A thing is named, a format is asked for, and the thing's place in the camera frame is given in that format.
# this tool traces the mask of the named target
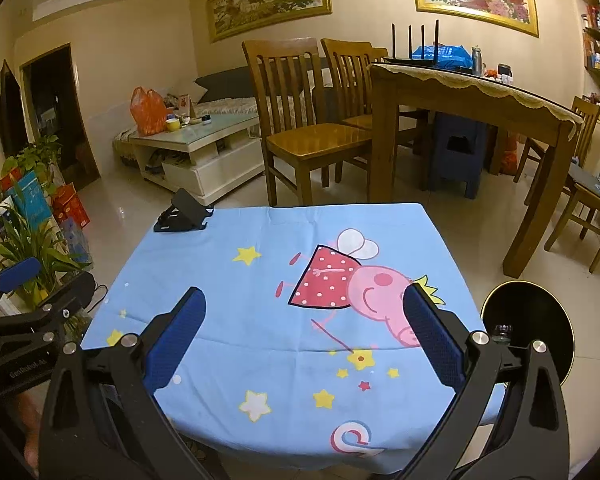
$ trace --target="wooden chair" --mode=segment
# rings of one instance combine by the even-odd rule
[[[269,205],[277,204],[276,178],[298,196],[301,205],[312,205],[311,170],[322,168],[322,185],[328,186],[330,164],[368,156],[371,132],[323,122],[326,104],[315,38],[244,41],[242,48],[256,93]],[[313,100],[309,70],[315,81]],[[295,127],[291,126],[291,102]],[[275,157],[294,168],[295,183],[275,167]]]
[[[385,48],[374,47],[368,41],[339,41],[324,38],[322,48],[329,62],[333,88],[336,90],[337,111],[342,124],[363,130],[373,129],[371,108],[371,76],[368,66],[381,61],[389,52]],[[404,115],[411,117],[413,112]],[[398,144],[411,146],[419,130],[411,128],[398,133]],[[367,169],[365,160],[350,159],[350,164]],[[335,181],[342,180],[342,163],[336,164]]]
[[[558,220],[555,229],[544,244],[545,251],[550,251],[550,248],[555,243],[555,240],[558,239],[569,220],[572,220],[573,222],[576,222],[582,226],[582,230],[580,231],[580,240],[584,240],[586,232],[589,229],[600,235],[600,228],[591,224],[593,217],[595,216],[595,211],[600,211],[600,192],[595,188],[597,184],[599,184],[599,182],[596,177],[586,173],[577,164],[571,164],[571,167],[568,171],[568,178],[566,180],[566,186],[570,192],[570,199],[568,200],[568,204],[566,204],[564,212],[562,213],[560,220]],[[573,214],[573,211],[578,203],[582,203],[589,209],[586,220]],[[591,266],[588,269],[590,273],[595,272],[595,267],[597,267],[599,261],[600,249],[597,251],[595,258],[593,259],[593,263],[591,263]]]
[[[578,159],[578,165],[580,168],[584,166],[584,162],[586,161],[586,157],[588,155],[588,150],[591,147],[591,139],[593,139],[593,132],[595,131],[595,125],[597,124],[597,120],[600,117],[600,107],[598,105],[594,105],[589,103],[588,101],[584,101],[579,97],[575,97],[573,99],[573,106],[571,107],[576,114],[582,116],[584,118],[584,122],[580,126],[580,131],[577,137],[577,145],[575,156]],[[529,155],[529,151],[533,150],[537,157]],[[535,189],[536,177],[540,174],[540,165],[542,164],[542,159],[546,153],[546,146],[541,142],[533,139],[526,139],[524,144],[524,150],[522,151],[522,156],[520,158],[520,163],[517,167],[517,172],[515,173],[515,177],[513,177],[513,182],[518,182],[520,177],[522,176],[522,170],[524,169],[524,165],[526,164],[526,160],[530,158],[538,163],[538,169],[535,171],[535,177],[533,177],[533,181],[531,183],[531,187],[529,188],[529,192],[524,199],[524,204],[529,205],[531,201],[532,192]]]

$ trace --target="blue tablecloth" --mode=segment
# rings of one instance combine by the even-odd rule
[[[420,205],[216,210],[204,231],[147,233],[82,347],[141,333],[197,286],[206,319],[156,392],[179,431],[268,466],[390,473],[454,395],[402,312],[416,280],[469,330],[483,329]],[[497,387],[484,422],[502,395]]]

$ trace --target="green plant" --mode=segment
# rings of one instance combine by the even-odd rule
[[[41,136],[35,144],[28,144],[18,155],[9,156],[2,165],[0,176],[7,175],[13,168],[20,167],[22,173],[33,170],[36,177],[49,196],[56,192],[54,174],[51,165],[57,165],[62,146],[58,136]]]
[[[14,184],[14,187],[21,203],[25,203],[18,184]],[[27,306],[34,309],[61,287],[59,272],[77,272],[86,265],[58,250],[62,240],[54,235],[53,226],[49,226],[48,222],[32,229],[25,216],[10,206],[3,207],[9,212],[10,219],[7,220],[6,215],[0,216],[6,232],[5,239],[0,242],[0,268],[6,269],[32,256],[37,258],[41,265],[40,272],[19,291]],[[87,325],[88,318],[76,315],[68,320],[65,327],[77,339]]]

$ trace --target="black round stool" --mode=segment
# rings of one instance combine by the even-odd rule
[[[502,283],[484,301],[481,317],[490,334],[496,333],[499,325],[509,325],[511,346],[544,341],[564,384],[573,365],[575,337],[560,301],[548,290],[530,282]]]

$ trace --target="white star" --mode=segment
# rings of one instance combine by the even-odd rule
[[[271,408],[267,404],[267,394],[257,394],[247,390],[246,399],[241,403],[240,411],[248,413],[251,422],[257,422],[262,415],[271,413]]]

